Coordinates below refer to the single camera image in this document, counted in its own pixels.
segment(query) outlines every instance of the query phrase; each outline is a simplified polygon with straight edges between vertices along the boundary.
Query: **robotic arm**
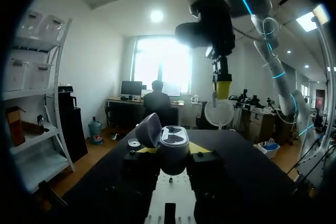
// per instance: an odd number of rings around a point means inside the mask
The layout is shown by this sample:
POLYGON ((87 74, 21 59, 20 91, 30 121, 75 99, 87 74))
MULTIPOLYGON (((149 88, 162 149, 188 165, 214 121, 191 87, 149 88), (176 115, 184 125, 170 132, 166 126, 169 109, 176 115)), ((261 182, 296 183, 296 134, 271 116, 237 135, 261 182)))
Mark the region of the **robotic arm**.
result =
POLYGON ((284 115, 296 113, 296 125, 302 139, 302 147, 297 169, 315 185, 321 183, 323 162, 319 162, 314 173, 310 168, 324 156, 325 150, 315 145, 316 132, 310 118, 309 109, 300 91, 290 93, 288 80, 280 60, 273 53, 279 46, 279 25, 271 17, 270 0, 188 0, 190 12, 198 19, 195 23, 177 26, 177 38, 191 48, 208 47, 206 57, 213 65, 213 85, 215 99, 227 99, 232 76, 228 72, 227 56, 235 47, 235 35, 231 18, 250 15, 261 40, 254 41, 259 54, 269 66, 279 94, 279 102, 284 115))

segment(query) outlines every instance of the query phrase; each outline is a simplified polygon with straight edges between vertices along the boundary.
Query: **door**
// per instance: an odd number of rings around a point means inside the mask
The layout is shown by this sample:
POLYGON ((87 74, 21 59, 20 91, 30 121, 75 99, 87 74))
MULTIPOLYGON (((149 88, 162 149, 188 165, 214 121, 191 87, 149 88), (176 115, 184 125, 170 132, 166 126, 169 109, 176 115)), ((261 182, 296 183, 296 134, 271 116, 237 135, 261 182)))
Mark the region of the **door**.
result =
POLYGON ((324 100, 326 98, 326 91, 324 89, 316 89, 315 108, 319 111, 324 110, 324 100))

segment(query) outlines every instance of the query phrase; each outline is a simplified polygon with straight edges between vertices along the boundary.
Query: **wall light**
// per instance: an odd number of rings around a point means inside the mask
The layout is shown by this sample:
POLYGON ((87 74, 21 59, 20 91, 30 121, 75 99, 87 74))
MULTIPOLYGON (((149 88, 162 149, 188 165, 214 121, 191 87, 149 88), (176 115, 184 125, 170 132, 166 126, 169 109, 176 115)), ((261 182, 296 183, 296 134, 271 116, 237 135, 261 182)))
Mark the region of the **wall light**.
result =
POLYGON ((314 13, 309 12, 297 18, 296 21, 303 27, 305 31, 312 31, 317 28, 315 22, 311 21, 312 17, 314 17, 314 13))
POLYGON ((151 13, 151 20, 154 23, 161 22, 163 20, 163 13, 162 13, 162 11, 160 11, 160 10, 154 10, 154 11, 152 11, 152 13, 151 13))

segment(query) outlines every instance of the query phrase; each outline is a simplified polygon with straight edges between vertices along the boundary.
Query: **white round lid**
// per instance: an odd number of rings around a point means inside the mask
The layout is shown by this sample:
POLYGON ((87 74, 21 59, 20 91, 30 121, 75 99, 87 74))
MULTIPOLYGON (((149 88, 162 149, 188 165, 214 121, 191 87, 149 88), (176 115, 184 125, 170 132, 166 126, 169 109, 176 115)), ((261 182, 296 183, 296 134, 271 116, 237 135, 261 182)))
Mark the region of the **white round lid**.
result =
POLYGON ((235 109, 228 100, 216 100, 216 107, 213 102, 207 102, 204 114, 206 119, 213 126, 225 126, 230 123, 234 117, 235 109))

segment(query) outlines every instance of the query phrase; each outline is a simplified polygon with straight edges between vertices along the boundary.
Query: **black table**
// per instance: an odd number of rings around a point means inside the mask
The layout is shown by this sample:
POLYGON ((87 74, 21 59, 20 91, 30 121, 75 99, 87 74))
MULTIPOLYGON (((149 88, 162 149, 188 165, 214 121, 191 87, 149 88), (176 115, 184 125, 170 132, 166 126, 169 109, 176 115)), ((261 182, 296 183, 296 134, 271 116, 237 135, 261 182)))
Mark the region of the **black table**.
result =
MULTIPOLYGON (((187 132, 191 142, 210 151, 218 151, 225 160, 228 175, 257 201, 274 201, 291 194, 295 189, 295 183, 286 173, 238 133, 229 130, 187 132)), ((83 206, 83 209, 101 205, 102 199, 106 197, 106 188, 113 185, 119 177, 124 156, 129 150, 142 148, 128 146, 128 139, 133 137, 135 130, 98 161, 64 194, 63 199, 68 204, 83 206)))

